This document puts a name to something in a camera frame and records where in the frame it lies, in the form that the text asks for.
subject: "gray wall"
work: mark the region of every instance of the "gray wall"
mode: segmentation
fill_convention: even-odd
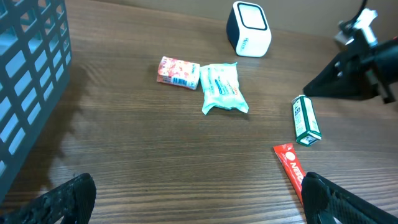
[[[227,20],[235,0],[102,0],[161,11]],[[362,0],[248,0],[263,7],[274,29],[333,37],[340,20],[351,19]],[[379,17],[373,30],[379,40],[398,35],[398,0],[369,0]]]

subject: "pink package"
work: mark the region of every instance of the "pink package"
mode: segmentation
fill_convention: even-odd
[[[200,78],[200,65],[163,57],[157,71],[157,81],[196,90]]]

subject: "small carton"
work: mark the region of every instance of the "small carton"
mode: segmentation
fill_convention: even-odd
[[[293,101],[293,119],[296,130],[296,141],[304,146],[311,146],[322,139],[312,101],[305,95],[296,97]]]
[[[157,71],[157,81],[196,90],[200,78],[200,65],[163,57]]]

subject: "red coffee stick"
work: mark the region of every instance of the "red coffee stick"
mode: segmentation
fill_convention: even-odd
[[[296,191],[298,199],[300,199],[300,202],[303,205],[303,198],[301,197],[301,182],[303,181],[305,172],[301,167],[299,159],[297,158],[293,144],[288,143],[280,146],[274,146],[274,151],[282,163],[286,174],[289,177],[294,190]]]

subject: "wooden table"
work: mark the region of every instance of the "wooden table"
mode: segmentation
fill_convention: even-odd
[[[70,84],[3,210],[88,172],[98,188],[91,223],[304,221],[272,146],[295,141],[291,101],[337,53],[331,39],[269,21],[269,52],[246,58],[229,44],[226,21],[87,0],[68,0],[67,9]],[[156,82],[164,55],[238,62],[249,113],[205,116],[200,86]],[[324,139],[294,144],[303,168],[398,216],[397,103],[313,104]]]

